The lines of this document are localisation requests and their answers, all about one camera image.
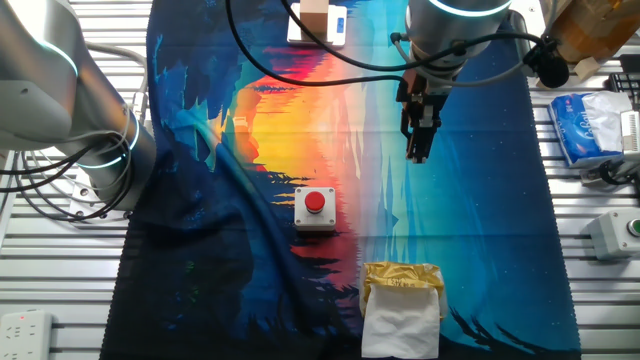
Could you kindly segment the black orange gripper body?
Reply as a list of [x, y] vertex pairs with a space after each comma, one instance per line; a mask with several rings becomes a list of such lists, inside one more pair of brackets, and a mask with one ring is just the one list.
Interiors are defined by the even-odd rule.
[[420, 75], [418, 69], [405, 70], [402, 78], [396, 101], [402, 103], [405, 110], [410, 104], [418, 104], [424, 110], [421, 118], [439, 120], [452, 86], [439, 83], [439, 78], [429, 80]]

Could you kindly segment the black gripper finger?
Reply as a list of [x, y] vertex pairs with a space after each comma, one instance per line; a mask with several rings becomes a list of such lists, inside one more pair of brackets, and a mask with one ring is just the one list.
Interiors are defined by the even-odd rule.
[[424, 108], [423, 117], [420, 122], [420, 128], [423, 132], [423, 144], [421, 145], [423, 150], [423, 162], [425, 162], [429, 158], [435, 135], [442, 125], [440, 117], [441, 110], [441, 104], [426, 105]]
[[410, 116], [406, 110], [401, 111], [401, 133], [406, 138], [406, 159], [414, 164], [420, 163], [421, 159], [415, 156], [413, 144], [413, 133], [409, 130]]

